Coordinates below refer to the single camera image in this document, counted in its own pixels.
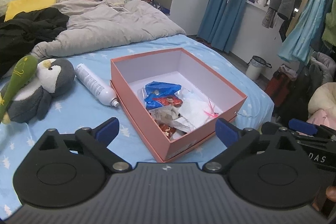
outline floor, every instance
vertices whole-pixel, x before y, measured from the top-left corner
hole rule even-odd
[[[207,47],[212,48],[213,50],[215,50],[216,52],[218,52],[221,56],[223,56],[226,60],[228,60],[232,65],[234,65],[238,70],[240,70],[242,73],[245,73],[247,70],[247,63],[240,59],[237,55],[233,54],[233,53],[226,53],[226,52],[222,52],[216,48],[211,47],[211,45],[209,43],[207,43],[206,41],[203,41],[202,39],[197,39],[196,35],[189,35],[188,37],[206,45]],[[262,90],[265,90],[267,83],[269,82],[269,80],[263,76],[260,75],[260,77],[254,81]]]

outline yellow pillow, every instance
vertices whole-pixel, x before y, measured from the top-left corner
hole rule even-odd
[[[12,19],[21,12],[31,12],[47,8],[56,3],[56,0],[14,0],[8,4],[5,21]]]

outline pink cardboard box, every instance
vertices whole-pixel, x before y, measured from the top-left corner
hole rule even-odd
[[[160,81],[182,85],[204,101],[208,98],[233,121],[246,95],[223,76],[183,48],[145,52],[111,60],[111,86],[120,104],[157,162],[168,162],[187,153],[214,135],[212,119],[179,139],[169,140],[137,94],[146,84]]]

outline white trash bin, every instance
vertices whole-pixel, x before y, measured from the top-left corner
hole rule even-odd
[[[264,67],[272,68],[272,65],[261,57],[254,55],[245,74],[251,80],[257,80]]]

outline blue bed sheet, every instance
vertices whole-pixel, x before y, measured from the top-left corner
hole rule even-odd
[[[262,123],[270,121],[273,102],[268,95],[220,54],[184,35],[109,48],[68,59],[73,66],[86,64],[108,83],[111,77],[111,58],[174,47],[183,47],[191,52],[248,96],[234,121],[238,128],[258,128]],[[73,133],[81,127],[95,128],[110,117],[119,119],[120,132],[108,148],[133,166],[139,161],[155,162],[121,107],[116,109],[101,105],[78,79],[75,79],[71,92],[54,99],[42,121],[33,119],[23,124],[0,124],[0,218],[6,219],[21,205],[12,186],[12,177],[30,148],[46,129],[57,128],[60,133]],[[226,147],[215,136],[179,158],[177,162],[197,162],[202,168],[205,162],[224,149]]]

